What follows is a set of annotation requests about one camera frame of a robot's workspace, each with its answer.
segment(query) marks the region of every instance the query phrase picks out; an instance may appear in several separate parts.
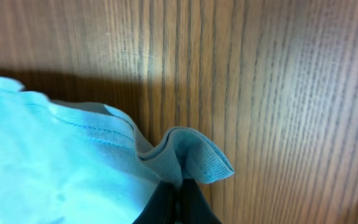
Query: black object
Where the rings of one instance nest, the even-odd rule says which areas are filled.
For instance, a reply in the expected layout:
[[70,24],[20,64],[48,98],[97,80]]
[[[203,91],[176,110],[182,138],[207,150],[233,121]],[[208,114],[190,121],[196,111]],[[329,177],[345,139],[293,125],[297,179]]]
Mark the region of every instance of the black object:
[[194,179],[184,179],[179,191],[160,182],[134,224],[221,224]]

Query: brown wood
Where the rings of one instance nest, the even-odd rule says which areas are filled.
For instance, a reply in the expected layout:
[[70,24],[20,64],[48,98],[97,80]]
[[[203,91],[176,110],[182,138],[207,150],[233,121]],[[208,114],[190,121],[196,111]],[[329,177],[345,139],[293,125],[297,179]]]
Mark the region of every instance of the brown wood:
[[224,223],[358,223],[356,0],[0,0],[0,75],[200,130]]

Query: garment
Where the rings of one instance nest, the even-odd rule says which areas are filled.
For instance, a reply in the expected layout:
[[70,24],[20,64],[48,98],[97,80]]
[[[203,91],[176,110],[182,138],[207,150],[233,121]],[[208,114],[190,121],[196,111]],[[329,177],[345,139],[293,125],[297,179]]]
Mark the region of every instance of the garment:
[[234,173],[194,129],[172,128],[153,147],[118,109],[22,89],[0,77],[0,223],[131,223],[160,180]]

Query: wrinkled cloth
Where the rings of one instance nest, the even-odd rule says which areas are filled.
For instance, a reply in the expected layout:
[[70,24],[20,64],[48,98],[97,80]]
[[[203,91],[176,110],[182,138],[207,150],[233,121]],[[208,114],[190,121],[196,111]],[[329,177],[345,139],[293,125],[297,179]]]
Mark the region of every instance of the wrinkled cloth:
[[161,180],[234,173],[194,129],[174,127],[153,147],[118,109],[22,90],[0,77],[0,223],[131,223]]

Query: light blue fabric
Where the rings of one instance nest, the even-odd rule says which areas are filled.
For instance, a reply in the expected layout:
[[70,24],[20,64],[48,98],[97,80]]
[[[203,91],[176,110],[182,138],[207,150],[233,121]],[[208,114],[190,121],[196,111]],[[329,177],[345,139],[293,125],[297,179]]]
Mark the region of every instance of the light blue fabric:
[[131,223],[160,180],[234,173],[194,129],[172,128],[153,147],[120,110],[22,89],[0,77],[0,223]]

